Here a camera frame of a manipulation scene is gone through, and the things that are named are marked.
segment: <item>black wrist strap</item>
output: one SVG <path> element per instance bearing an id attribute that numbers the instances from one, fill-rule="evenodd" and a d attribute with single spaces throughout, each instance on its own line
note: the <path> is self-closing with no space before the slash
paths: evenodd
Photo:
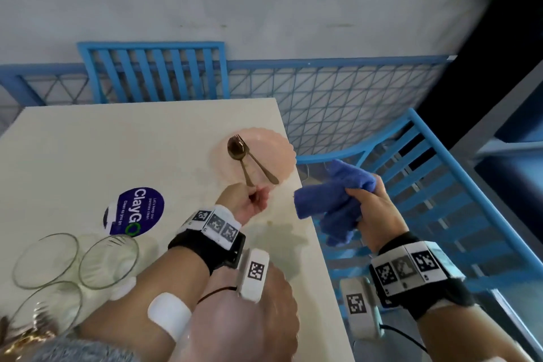
<path id="1" fill-rule="evenodd" d="M 236 268 L 239 261 L 243 245 L 245 244 L 245 235 L 238 232 L 232 248 L 227 251 L 222 246 L 202 234 L 199 230 L 187 229 L 176 237 L 168 245 L 168 249 L 176 246 L 183 246 L 192 250 L 207 265 L 209 274 L 223 265 Z"/>
<path id="2" fill-rule="evenodd" d="M 411 232 L 406 232 L 384 245 L 384 247 L 379 250 L 379 255 L 382 255 L 383 253 L 399 246 L 419 242 L 420 240 L 420 238 Z M 445 271 L 445 274 L 448 274 L 443 266 L 441 266 L 441 268 Z M 370 274 L 375 282 L 377 295 L 382 299 L 385 298 L 389 300 L 393 305 L 400 305 L 404 307 L 409 311 L 415 320 L 421 318 L 426 311 L 428 311 L 441 299 L 446 299 L 463 307 L 469 307 L 475 304 L 473 295 L 460 279 L 449 278 L 444 281 L 429 283 L 424 286 L 387 297 L 381 283 L 379 283 L 379 279 L 377 278 L 377 274 L 375 273 L 373 266 L 370 266 Z"/>

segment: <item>plate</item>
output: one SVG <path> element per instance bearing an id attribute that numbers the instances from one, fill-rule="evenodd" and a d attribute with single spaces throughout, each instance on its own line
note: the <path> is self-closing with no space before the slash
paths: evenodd
<path id="1" fill-rule="evenodd" d="M 251 153 L 279 179 L 279 183 L 290 176 L 296 166 L 296 152 L 288 139 L 272 130 L 252 127 L 232 132 L 212 150 L 211 161 L 222 180 L 228 184 L 245 183 L 240 162 L 228 155 L 228 139 L 235 134 L 243 138 Z M 249 155 L 243 158 L 243 163 L 255 185 L 273 187 L 262 169 Z"/>
<path id="2" fill-rule="evenodd" d="M 202 296 L 235 286 L 237 274 L 217 269 Z M 297 311 L 290 284 L 270 263 L 259 303 L 225 290 L 198 304 L 171 362 L 290 362 L 298 349 Z"/>

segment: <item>blue chair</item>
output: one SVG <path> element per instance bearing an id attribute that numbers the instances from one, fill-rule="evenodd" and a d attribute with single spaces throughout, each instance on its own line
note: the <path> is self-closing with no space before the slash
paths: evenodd
<path id="1" fill-rule="evenodd" d="M 108 75 L 118 102 L 230 97 L 223 42 L 81 42 L 77 47 L 97 104 L 109 102 L 100 73 Z"/>
<path id="2" fill-rule="evenodd" d="M 300 167 L 301 173 L 310 176 L 313 170 L 323 180 L 322 164 L 332 159 L 380 174 L 410 229 L 424 240 L 438 242 L 465 273 L 473 292 L 543 278 L 539 258 L 413 109 L 357 145 L 299 156 L 297 164 L 306 165 Z M 313 221 L 332 283 L 368 274 L 366 265 L 342 266 L 367 257 L 367 248 L 324 246 L 318 218 Z"/>

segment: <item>cable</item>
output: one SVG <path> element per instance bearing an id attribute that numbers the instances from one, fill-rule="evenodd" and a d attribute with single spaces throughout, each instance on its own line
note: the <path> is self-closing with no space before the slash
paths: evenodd
<path id="1" fill-rule="evenodd" d="M 383 324 L 380 324 L 379 325 L 381 327 L 381 329 L 388 329 L 389 331 L 395 331 L 396 333 L 399 333 L 400 335 L 402 335 L 404 338 L 406 339 L 409 339 L 412 343 L 414 343 L 415 345 L 417 345 L 419 348 L 421 348 L 424 352 L 428 353 L 428 351 L 426 350 L 426 348 L 420 344 L 419 342 L 417 342 L 416 340 L 414 340 L 413 338 L 411 338 L 408 334 L 400 331 L 399 329 L 396 329 L 394 326 L 390 326 L 390 325 L 383 325 Z"/>
<path id="2" fill-rule="evenodd" d="M 208 297 L 210 297 L 211 295 L 214 295 L 218 292 L 221 292 L 221 290 L 237 290 L 237 286 L 225 286 L 224 288 L 220 288 L 220 289 L 217 289 L 217 290 L 214 290 L 213 292 L 207 294 L 206 296 L 204 296 L 203 298 L 201 298 L 197 304 L 199 304 L 201 301 L 203 301 L 204 299 L 207 299 Z"/>

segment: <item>table surface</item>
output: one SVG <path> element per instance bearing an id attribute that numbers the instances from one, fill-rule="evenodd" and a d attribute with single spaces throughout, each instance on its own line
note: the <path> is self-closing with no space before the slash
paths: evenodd
<path id="1" fill-rule="evenodd" d="M 84 249 L 105 236 L 105 208 L 119 194 L 152 187 L 165 199 L 159 223 L 136 238 L 144 258 L 166 250 L 194 210 L 213 205 L 224 183 L 211 149 L 229 133 L 264 127 L 286 137 L 273 98 L 26 108 L 0 138 L 0 312 L 30 291 L 11 270 L 29 244 L 51 233 Z M 270 253 L 298 302 L 297 361 L 353 361 L 349 340 L 311 219 L 296 217 L 296 172 L 270 195 L 268 209 L 243 228 L 250 247 Z M 84 290 L 88 314 L 101 297 Z"/>

